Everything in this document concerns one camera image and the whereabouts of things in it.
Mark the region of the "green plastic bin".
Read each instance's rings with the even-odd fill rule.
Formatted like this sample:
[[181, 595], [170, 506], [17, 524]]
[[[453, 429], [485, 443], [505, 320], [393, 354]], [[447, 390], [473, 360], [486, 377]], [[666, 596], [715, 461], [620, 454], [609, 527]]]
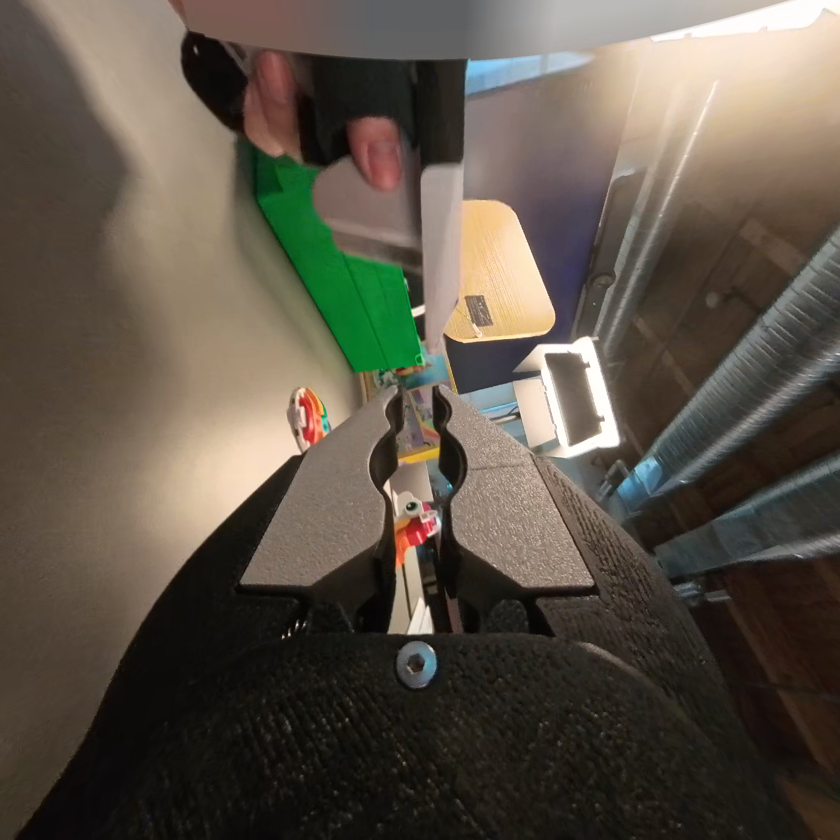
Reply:
[[250, 142], [252, 191], [268, 227], [356, 373], [425, 361], [402, 269], [346, 255], [314, 210], [319, 173]]

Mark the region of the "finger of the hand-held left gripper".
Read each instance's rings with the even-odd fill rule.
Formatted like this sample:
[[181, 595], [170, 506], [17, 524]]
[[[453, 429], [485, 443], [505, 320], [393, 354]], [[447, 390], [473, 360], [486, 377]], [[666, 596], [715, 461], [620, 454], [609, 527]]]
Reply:
[[425, 348], [442, 350], [459, 302], [464, 165], [431, 164], [420, 178]]
[[403, 153], [397, 186], [368, 183], [350, 156], [317, 174], [312, 204], [340, 251], [419, 251], [419, 155]]

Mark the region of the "silver ventilation duct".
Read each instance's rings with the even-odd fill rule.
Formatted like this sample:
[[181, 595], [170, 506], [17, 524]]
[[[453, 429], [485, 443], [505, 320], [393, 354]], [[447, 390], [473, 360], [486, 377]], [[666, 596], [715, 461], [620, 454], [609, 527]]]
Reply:
[[693, 484], [838, 375], [839, 229], [753, 323], [614, 491], [628, 523]]
[[839, 454], [787, 476], [654, 549], [669, 579], [839, 552]]

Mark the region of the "white lego unicorn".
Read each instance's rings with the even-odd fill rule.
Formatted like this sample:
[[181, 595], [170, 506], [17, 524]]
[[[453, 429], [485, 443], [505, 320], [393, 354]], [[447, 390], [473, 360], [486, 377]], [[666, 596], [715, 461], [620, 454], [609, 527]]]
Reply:
[[439, 534], [442, 522], [440, 514], [429, 502], [420, 500], [409, 490], [396, 493], [393, 500], [395, 569], [399, 570], [404, 566], [406, 552]]

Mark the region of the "person's left hand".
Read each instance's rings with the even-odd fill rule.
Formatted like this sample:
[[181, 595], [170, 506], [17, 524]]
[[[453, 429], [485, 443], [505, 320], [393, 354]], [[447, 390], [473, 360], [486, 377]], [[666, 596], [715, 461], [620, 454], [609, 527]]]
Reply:
[[[262, 50], [252, 62], [243, 100], [246, 138], [272, 158], [302, 163], [298, 84], [288, 59]], [[363, 178], [379, 191], [394, 190], [403, 174], [403, 137], [384, 117], [350, 121], [345, 129], [350, 154]]]

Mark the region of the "light wooden board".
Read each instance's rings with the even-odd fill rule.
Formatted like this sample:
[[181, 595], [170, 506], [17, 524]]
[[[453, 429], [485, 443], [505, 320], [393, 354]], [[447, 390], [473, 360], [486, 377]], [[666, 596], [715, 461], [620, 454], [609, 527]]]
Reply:
[[444, 334], [460, 343], [544, 335], [555, 311], [519, 217], [491, 200], [462, 204], [459, 296]]

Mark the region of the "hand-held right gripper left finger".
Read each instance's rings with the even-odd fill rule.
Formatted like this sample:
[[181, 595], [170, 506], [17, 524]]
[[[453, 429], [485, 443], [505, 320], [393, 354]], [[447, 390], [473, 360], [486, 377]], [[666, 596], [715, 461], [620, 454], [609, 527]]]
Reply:
[[303, 456], [240, 587], [388, 622], [396, 589], [390, 479], [403, 393], [388, 386]]

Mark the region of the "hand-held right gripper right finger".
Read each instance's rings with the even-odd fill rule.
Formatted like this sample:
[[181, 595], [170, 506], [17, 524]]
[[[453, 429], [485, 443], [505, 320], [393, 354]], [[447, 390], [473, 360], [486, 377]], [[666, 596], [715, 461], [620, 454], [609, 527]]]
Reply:
[[588, 596], [596, 583], [536, 458], [445, 386], [434, 388], [444, 504], [437, 577], [488, 614], [503, 601]]

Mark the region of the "rainbow lego disc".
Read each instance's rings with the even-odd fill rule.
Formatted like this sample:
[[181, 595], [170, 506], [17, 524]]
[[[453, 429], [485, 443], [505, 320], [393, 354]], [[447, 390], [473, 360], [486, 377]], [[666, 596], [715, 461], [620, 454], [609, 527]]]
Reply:
[[287, 420], [302, 454], [330, 434], [332, 428], [325, 405], [308, 387], [298, 387], [290, 394]]

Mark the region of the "white studio light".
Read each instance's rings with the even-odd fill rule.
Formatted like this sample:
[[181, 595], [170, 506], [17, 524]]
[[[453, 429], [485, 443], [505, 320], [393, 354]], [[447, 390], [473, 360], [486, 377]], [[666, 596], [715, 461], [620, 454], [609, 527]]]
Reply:
[[527, 444], [561, 459], [616, 448], [621, 435], [595, 342], [541, 343], [512, 383]]

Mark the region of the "yellow lego box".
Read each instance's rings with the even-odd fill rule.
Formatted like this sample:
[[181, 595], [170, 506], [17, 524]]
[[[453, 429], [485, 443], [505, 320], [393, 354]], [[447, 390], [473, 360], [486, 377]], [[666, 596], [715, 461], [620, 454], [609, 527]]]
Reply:
[[433, 389], [444, 385], [455, 392], [446, 353], [428, 354], [423, 364], [358, 374], [365, 401], [382, 389], [398, 385], [403, 394], [403, 426], [396, 436], [397, 456], [405, 464], [438, 456], [440, 436], [434, 426]]

